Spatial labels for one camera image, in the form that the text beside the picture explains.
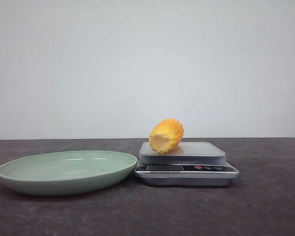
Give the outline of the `yellow corn cob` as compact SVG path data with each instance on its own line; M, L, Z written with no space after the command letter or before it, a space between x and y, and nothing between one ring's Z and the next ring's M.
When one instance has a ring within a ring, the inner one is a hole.
M175 149L181 142L184 128L180 121L167 118L151 131L148 142L153 151L165 154Z

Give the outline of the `silver digital kitchen scale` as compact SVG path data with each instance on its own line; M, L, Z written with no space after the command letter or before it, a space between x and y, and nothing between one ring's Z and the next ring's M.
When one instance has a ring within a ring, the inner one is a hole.
M223 150L200 141L181 142L165 154L144 142L134 173L149 186L227 186L239 176Z

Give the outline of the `light green plate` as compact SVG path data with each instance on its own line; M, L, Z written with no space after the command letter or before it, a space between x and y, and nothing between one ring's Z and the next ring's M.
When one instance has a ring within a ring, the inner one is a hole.
M134 155L106 150L62 151L27 156L0 165L7 188L34 196L66 196L100 190L127 178Z

